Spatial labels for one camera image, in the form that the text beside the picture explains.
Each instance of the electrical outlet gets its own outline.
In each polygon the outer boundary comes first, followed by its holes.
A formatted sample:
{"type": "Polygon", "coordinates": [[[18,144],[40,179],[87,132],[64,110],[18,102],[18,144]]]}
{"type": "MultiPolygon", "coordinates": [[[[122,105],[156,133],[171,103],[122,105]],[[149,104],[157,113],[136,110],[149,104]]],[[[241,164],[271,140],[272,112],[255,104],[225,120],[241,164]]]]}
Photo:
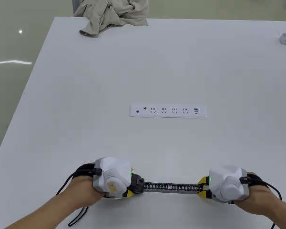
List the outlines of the electrical outlet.
{"type": "Polygon", "coordinates": [[[131,104],[131,117],[207,118],[205,106],[182,104],[131,104]]]}

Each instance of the hand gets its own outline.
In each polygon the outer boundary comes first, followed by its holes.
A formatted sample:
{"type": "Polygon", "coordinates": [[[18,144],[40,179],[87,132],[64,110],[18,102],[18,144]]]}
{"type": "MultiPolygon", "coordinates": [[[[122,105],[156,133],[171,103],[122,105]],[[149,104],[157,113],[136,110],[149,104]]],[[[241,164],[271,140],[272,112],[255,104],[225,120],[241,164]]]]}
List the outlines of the hand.
{"type": "Polygon", "coordinates": [[[93,179],[88,176],[74,178],[61,195],[64,195],[75,209],[91,206],[104,196],[93,188],[93,179]]]}
{"type": "Polygon", "coordinates": [[[256,215],[267,215],[279,199],[264,186],[249,187],[249,197],[234,203],[242,210],[256,215]]]}

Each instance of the floor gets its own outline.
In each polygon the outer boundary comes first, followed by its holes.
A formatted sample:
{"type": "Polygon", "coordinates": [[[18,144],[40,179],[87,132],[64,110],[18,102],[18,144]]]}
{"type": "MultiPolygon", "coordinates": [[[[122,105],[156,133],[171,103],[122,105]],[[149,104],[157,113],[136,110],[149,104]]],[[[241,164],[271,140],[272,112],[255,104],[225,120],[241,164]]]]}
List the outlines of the floor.
{"type": "MultiPolygon", "coordinates": [[[[150,0],[149,5],[152,18],[286,21],[286,0],[150,0]]],[[[0,144],[54,16],[72,16],[71,0],[0,0],[0,144]]]]}

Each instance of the cloth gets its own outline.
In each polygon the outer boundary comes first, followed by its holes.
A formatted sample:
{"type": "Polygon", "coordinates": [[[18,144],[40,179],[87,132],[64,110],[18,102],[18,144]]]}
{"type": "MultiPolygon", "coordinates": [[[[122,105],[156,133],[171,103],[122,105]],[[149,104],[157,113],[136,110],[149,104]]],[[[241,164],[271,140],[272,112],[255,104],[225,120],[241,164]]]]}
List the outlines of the cloth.
{"type": "Polygon", "coordinates": [[[147,13],[148,0],[82,0],[74,16],[89,19],[80,33],[94,36],[111,25],[148,26],[147,13]]]}

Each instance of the tabletop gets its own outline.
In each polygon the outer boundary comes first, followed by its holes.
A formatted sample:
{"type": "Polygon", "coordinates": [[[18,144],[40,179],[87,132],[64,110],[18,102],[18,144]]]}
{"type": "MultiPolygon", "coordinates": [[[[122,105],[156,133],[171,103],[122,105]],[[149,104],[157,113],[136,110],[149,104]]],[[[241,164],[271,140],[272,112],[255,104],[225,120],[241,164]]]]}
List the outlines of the tabletop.
{"type": "MultiPolygon", "coordinates": [[[[104,156],[154,182],[196,183],[237,165],[286,200],[286,22],[149,19],[96,38],[79,34],[86,23],[55,18],[32,70],[0,147],[0,228],[104,156]],[[129,117],[132,103],[199,104],[208,118],[129,117]]],[[[270,226],[198,196],[144,193],[100,201],[75,228],[270,226]]]]}

